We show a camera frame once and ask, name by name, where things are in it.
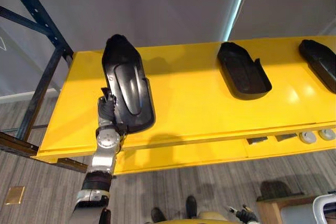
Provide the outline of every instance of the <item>black plastic tray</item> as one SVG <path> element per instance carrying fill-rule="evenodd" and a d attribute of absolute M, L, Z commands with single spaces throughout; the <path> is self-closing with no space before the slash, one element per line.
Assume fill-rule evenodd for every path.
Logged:
<path fill-rule="evenodd" d="M 114 112 L 127 133 L 149 128 L 155 121 L 149 80 L 141 56 L 125 36 L 113 35 L 102 57 L 106 82 L 115 96 Z"/>
<path fill-rule="evenodd" d="M 233 42 L 222 43 L 217 57 L 233 96 L 243 100 L 257 99 L 272 89 L 260 59 L 253 62 L 243 47 Z"/>
<path fill-rule="evenodd" d="M 336 93 L 336 55 L 327 46 L 314 40 L 304 39 L 299 51 L 309 67 L 333 93 Z"/>

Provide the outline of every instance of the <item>shoe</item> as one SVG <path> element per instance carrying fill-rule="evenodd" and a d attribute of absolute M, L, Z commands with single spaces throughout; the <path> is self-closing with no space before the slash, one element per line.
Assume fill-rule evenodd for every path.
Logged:
<path fill-rule="evenodd" d="M 197 202 L 194 196 L 188 196 L 185 202 L 185 209 L 187 212 L 187 218 L 192 219 L 197 216 Z"/>
<path fill-rule="evenodd" d="M 152 216 L 152 220 L 153 220 L 154 223 L 158 223 L 158 222 L 167 220 L 165 215 L 163 214 L 163 212 L 158 207 L 154 207 L 152 209 L 151 216 Z"/>

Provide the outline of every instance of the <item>brass floor plate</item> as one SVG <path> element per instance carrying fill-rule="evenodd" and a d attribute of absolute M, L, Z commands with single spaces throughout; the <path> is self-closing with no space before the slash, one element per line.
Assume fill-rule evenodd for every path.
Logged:
<path fill-rule="evenodd" d="M 12 186 L 8 190 L 7 197 L 5 199 L 5 205 L 18 205 L 21 204 L 23 193 L 25 191 L 24 186 Z"/>

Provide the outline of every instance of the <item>blue metal frame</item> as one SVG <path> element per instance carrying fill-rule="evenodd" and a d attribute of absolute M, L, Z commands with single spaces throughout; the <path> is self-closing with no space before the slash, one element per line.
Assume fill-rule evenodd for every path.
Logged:
<path fill-rule="evenodd" d="M 60 58 L 63 56 L 67 64 L 70 65 L 73 50 L 67 44 L 39 0 L 21 0 L 21 2 L 36 22 L 33 22 L 30 19 L 14 13 L 2 6 L 0 6 L 0 16 L 46 35 L 50 42 L 55 46 L 55 51 L 42 74 L 21 125 L 17 130 L 16 136 L 13 137 L 0 132 L 0 150 L 18 156 L 31 158 L 32 156 L 35 156 L 38 151 L 38 146 L 27 142 L 36 116 L 39 112 L 43 98 Z M 87 165 L 73 161 L 69 158 L 59 158 L 57 163 L 54 165 L 76 170 L 82 173 L 85 173 L 87 169 Z"/>
<path fill-rule="evenodd" d="M 63 47 L 64 52 L 62 53 L 62 56 L 66 59 L 67 56 L 72 57 L 73 50 L 70 48 L 68 43 L 65 41 L 64 37 L 60 33 L 60 31 L 57 29 L 55 23 L 52 21 L 50 18 L 49 14 L 47 11 L 44 9 L 42 6 L 41 2 L 39 0 L 20 0 L 26 9 L 29 11 L 33 19 L 36 21 L 36 23 L 33 22 L 33 24 L 27 22 L 28 19 L 13 13 L 7 9 L 4 10 L 2 7 L 2 15 L 3 17 L 15 21 L 23 26 L 26 26 L 28 28 L 34 29 L 40 29 L 40 27 L 46 27 L 48 28 L 51 33 L 47 34 L 46 36 L 48 39 L 51 41 L 51 43 L 55 47 Z"/>

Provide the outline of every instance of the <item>yellow shelf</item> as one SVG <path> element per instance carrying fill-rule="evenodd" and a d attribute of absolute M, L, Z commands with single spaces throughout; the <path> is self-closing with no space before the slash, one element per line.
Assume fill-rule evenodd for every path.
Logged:
<path fill-rule="evenodd" d="M 336 148 L 336 140 L 326 141 L 320 138 L 318 132 L 314 133 L 317 141 L 313 144 L 306 144 L 299 137 L 278 142 L 274 136 L 270 136 L 268 140 L 252 145 L 243 139 L 124 151 L 118 154 L 115 174 L 244 161 Z"/>
<path fill-rule="evenodd" d="M 305 38 L 336 51 L 336 36 Z M 156 123 L 129 135 L 123 150 L 171 148 L 177 152 L 183 150 L 182 145 L 202 148 L 196 146 L 213 143 L 224 148 L 247 137 L 334 127 L 336 96 L 299 55 L 303 39 L 235 41 L 253 59 L 260 58 L 273 86 L 266 96 L 251 101 L 230 94 L 216 61 L 219 42 L 138 48 L 151 84 Z M 100 88 L 106 86 L 101 57 L 102 51 L 75 54 L 36 158 L 54 161 L 96 150 L 97 99 L 102 95 Z M 305 151 L 295 148 L 283 155 Z M 233 159 L 244 155 L 239 152 Z"/>

